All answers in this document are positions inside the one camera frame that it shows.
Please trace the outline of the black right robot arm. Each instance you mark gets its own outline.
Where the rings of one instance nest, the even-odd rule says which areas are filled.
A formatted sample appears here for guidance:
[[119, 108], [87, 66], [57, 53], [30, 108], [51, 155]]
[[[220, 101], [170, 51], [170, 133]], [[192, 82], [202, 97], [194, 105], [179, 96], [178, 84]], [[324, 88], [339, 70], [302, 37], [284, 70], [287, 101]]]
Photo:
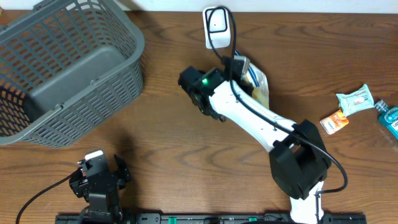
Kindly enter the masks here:
[[331, 160], [317, 127], [308, 120], [297, 124], [283, 118], [248, 95], [238, 75], [193, 67], [179, 76], [178, 85], [207, 116], [230, 119], [257, 140], [269, 154], [271, 175], [291, 202], [295, 223], [321, 223], [325, 213], [321, 195]]

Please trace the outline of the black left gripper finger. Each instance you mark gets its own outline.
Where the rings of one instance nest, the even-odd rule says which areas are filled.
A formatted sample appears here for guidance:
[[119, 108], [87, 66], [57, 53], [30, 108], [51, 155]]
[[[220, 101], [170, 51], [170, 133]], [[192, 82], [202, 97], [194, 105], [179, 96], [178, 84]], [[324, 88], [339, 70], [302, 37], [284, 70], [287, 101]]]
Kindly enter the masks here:
[[78, 198], [84, 197], [85, 183], [83, 173], [80, 168], [77, 168], [77, 170], [72, 173], [69, 180], [69, 186]]
[[116, 176], [116, 180], [118, 184], [125, 184], [131, 180], [131, 173], [129, 168], [125, 162], [125, 160], [121, 159], [119, 156], [114, 155], [114, 160], [117, 165], [117, 169], [114, 171], [114, 175]]

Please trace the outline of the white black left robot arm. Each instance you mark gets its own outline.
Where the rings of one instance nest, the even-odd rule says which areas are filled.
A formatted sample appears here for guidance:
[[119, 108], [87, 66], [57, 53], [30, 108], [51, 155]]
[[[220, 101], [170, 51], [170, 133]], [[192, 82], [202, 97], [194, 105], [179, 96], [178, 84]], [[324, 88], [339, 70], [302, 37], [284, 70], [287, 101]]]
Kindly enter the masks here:
[[126, 187], [132, 176], [123, 159], [114, 156], [117, 169], [110, 171], [104, 152], [88, 153], [79, 161], [79, 168], [69, 180], [78, 198], [89, 203], [79, 216], [78, 223], [134, 223], [131, 211], [120, 206], [118, 192]]

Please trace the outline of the yellow snack bag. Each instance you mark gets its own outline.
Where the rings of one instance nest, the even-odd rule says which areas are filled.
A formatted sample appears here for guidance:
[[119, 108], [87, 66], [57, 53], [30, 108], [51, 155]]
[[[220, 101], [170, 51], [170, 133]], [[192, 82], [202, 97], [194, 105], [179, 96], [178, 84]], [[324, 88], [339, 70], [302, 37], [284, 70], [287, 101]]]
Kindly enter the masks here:
[[241, 80], [244, 84], [252, 87], [250, 95], [264, 107], [269, 109], [269, 86], [266, 74], [257, 68], [239, 51], [236, 50], [234, 55], [235, 59], [243, 59], [245, 61]]

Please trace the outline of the blue mouthwash bottle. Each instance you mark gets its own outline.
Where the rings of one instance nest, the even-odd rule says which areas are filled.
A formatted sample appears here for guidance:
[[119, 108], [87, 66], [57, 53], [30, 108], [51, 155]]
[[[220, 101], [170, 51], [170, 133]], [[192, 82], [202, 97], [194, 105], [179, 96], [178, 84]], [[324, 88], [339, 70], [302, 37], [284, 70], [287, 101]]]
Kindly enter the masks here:
[[397, 139], [398, 108], [396, 106], [390, 108], [383, 100], [379, 100], [374, 107], [379, 112], [378, 121]]

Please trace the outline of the teal wet wipes pack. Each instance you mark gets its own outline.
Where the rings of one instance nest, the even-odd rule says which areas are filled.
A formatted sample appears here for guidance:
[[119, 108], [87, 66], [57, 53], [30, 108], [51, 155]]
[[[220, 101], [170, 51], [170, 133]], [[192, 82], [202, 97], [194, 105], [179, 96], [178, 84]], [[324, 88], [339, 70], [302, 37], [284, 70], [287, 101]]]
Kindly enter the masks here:
[[346, 117], [362, 110], [374, 108], [374, 99], [367, 84], [350, 94], [337, 93], [336, 97], [339, 107]]

